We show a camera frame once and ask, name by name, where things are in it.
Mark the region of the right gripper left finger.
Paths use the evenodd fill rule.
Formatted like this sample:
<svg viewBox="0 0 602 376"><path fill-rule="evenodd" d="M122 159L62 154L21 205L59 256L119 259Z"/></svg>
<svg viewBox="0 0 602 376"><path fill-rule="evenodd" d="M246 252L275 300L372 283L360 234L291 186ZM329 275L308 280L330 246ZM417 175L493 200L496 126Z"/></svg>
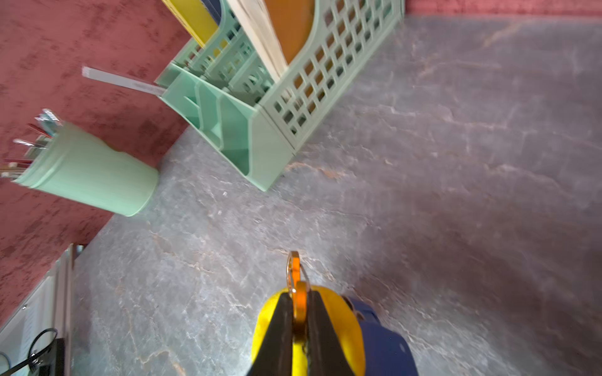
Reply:
<svg viewBox="0 0 602 376"><path fill-rule="evenodd" d="M260 310L247 375L293 374L293 302L279 291Z"/></svg>

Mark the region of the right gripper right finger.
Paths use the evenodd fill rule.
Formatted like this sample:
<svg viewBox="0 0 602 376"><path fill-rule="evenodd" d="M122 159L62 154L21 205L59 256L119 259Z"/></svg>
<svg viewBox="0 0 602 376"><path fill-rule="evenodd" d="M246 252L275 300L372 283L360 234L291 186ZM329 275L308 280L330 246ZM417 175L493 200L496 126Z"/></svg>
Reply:
<svg viewBox="0 0 602 376"><path fill-rule="evenodd" d="M327 305L319 291L310 291L307 316L307 374L354 375Z"/></svg>

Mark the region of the yellow blue doll decoration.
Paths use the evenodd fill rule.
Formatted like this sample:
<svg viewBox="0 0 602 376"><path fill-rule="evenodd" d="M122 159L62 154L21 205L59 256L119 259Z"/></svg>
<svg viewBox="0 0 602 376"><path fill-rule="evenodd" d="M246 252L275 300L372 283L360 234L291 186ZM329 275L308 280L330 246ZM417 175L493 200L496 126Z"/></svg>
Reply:
<svg viewBox="0 0 602 376"><path fill-rule="evenodd" d="M409 344L397 332L382 326L373 308L357 299L316 286L335 325L354 375L416 375Z"/></svg>

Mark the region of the gold carabiner clip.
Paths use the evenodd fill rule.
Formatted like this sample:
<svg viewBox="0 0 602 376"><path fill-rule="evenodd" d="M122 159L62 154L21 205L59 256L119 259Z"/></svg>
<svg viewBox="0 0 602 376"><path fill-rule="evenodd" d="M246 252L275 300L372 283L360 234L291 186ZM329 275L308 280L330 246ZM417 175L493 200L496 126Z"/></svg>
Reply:
<svg viewBox="0 0 602 376"><path fill-rule="evenodd" d="M307 342L307 303L310 282L301 264L299 252L292 251L288 255L286 275L288 293L293 302L292 375L306 375L307 355L304 350Z"/></svg>

